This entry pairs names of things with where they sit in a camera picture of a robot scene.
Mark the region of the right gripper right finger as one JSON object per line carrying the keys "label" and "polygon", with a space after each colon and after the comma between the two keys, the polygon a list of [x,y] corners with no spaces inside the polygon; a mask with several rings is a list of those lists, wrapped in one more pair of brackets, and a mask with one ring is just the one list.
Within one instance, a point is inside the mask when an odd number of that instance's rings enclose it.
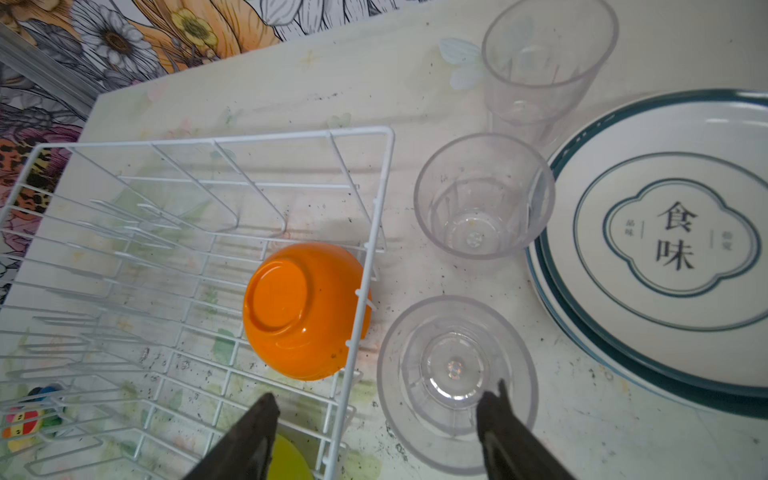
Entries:
{"label": "right gripper right finger", "polygon": [[504,380],[499,393],[486,391],[477,408],[477,432],[489,479],[566,479],[575,477],[514,415]]}

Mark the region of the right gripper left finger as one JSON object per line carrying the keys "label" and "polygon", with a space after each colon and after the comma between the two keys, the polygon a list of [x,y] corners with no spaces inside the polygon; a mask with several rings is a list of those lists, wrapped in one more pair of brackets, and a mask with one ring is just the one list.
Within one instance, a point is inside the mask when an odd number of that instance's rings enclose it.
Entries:
{"label": "right gripper left finger", "polygon": [[266,479],[280,410],[263,394],[184,480]]}

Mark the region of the lime green plastic bowl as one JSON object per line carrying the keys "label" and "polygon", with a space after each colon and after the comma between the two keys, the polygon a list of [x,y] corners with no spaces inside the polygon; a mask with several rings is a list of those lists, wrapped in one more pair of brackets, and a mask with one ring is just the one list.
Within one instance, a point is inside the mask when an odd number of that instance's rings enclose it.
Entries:
{"label": "lime green plastic bowl", "polygon": [[299,450],[284,436],[277,435],[267,474],[268,480],[313,480],[312,470]]}

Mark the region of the clear plastic cup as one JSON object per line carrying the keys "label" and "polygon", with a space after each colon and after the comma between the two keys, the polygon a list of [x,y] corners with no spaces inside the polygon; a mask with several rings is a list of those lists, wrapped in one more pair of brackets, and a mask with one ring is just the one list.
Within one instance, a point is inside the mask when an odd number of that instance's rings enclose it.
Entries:
{"label": "clear plastic cup", "polygon": [[468,260],[496,260],[527,248],[555,205],[547,161],[517,138],[477,133],[438,149],[419,172],[416,220],[439,249]]}
{"label": "clear plastic cup", "polygon": [[407,308],[392,324],[377,365],[387,425],[408,452],[441,472],[484,471],[476,409],[505,385],[515,416],[533,427],[538,379],[518,332],[491,307],[437,296]]}
{"label": "clear plastic cup", "polygon": [[605,1],[517,1],[503,10],[481,45],[489,130],[548,148],[618,36]]}

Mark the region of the orange plastic bowl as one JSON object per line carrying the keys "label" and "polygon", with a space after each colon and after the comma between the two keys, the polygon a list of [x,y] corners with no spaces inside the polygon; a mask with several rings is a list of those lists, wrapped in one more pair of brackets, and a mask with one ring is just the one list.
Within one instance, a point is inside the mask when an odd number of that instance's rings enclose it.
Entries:
{"label": "orange plastic bowl", "polygon": [[266,259],[243,300],[248,341],[267,366],[300,381],[343,369],[356,319],[363,266],[346,249],[289,245]]}

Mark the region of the green rimmed white plate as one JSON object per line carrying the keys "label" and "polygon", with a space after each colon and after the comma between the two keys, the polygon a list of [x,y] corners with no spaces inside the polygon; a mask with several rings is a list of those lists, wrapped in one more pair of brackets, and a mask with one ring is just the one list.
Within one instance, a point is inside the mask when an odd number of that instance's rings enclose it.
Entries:
{"label": "green rimmed white plate", "polygon": [[657,95],[551,156],[557,200],[528,253],[557,323],[645,387],[767,409],[767,96]]}

